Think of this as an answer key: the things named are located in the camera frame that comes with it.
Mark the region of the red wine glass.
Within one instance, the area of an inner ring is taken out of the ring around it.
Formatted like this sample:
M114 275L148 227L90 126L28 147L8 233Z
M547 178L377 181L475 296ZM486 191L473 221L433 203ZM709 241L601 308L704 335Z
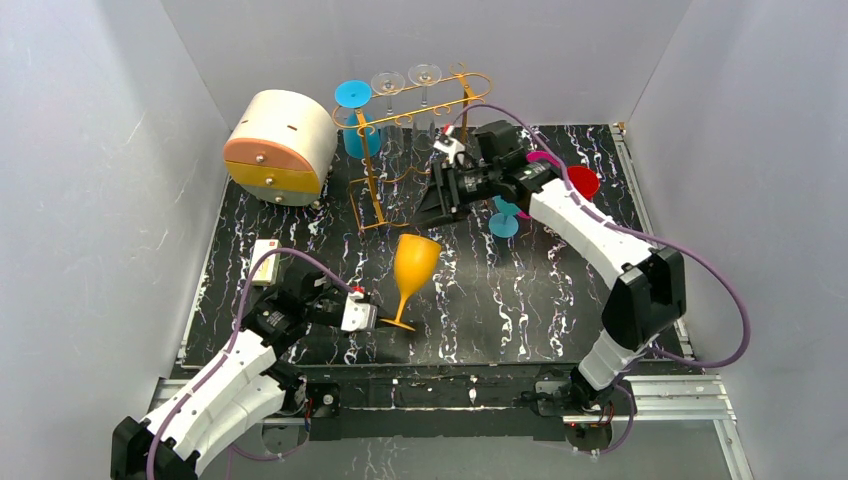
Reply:
M585 166L569 166L567 176L578 193L587 201L592 202L593 197L600 190L600 180L597 174Z

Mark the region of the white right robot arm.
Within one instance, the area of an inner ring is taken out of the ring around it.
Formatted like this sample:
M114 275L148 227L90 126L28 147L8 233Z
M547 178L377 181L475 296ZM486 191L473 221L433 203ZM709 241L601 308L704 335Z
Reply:
M478 159L446 126L435 136L432 161L415 224L431 228L466 217L473 202L501 197L558 234L602 277L610 293L602 330L565 386L543 399L568 409L604 403L625 370L687 310L685 265L673 247L657 248L624 233L570 183L552 161L531 162L515 126L500 120L477 128Z

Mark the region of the magenta wine glass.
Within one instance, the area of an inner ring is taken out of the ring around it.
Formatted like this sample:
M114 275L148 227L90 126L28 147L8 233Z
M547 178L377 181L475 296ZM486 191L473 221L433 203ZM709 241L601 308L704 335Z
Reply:
M514 173L516 204L522 218L538 219L569 199L569 191L561 178L561 169L548 153L531 152Z

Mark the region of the yellow wine glass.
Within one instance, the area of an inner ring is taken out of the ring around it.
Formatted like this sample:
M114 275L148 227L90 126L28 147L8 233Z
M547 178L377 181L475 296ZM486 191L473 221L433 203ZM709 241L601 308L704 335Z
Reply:
M380 314L378 320L408 331L415 328L402 321L408 300L420 291L433 277L442 246L429 238L404 233L398 240L394 257L394 278L400 294L398 308L393 319Z

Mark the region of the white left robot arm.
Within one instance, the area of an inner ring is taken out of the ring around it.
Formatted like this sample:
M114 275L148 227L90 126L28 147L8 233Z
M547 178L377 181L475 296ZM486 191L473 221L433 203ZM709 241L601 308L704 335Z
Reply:
M340 328L367 314L369 295L322 272L289 268L243 315L235 343L142 419L112 434L113 479L196 479L209 463L266 417L308 417L307 379L283 355L312 324Z

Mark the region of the light blue wine glass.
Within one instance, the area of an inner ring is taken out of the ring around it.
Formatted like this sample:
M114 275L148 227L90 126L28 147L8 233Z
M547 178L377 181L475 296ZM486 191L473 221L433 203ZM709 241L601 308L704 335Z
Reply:
M493 200L496 212L488 223L491 234L503 239L513 237L519 230L517 216L521 209L516 204L505 201L501 196L495 196Z

